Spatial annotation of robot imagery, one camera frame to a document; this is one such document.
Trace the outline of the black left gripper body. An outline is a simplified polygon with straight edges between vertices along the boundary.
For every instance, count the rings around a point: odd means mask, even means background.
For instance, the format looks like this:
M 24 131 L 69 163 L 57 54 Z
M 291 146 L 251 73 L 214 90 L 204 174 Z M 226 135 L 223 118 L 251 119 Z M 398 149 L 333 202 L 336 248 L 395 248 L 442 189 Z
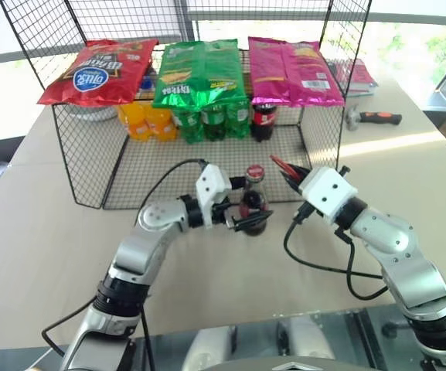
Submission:
M 225 197 L 220 203 L 214 203 L 211 208 L 213 225 L 224 224 L 229 230 L 242 230 L 241 220 L 237 220 L 230 214 L 232 203 L 229 197 Z

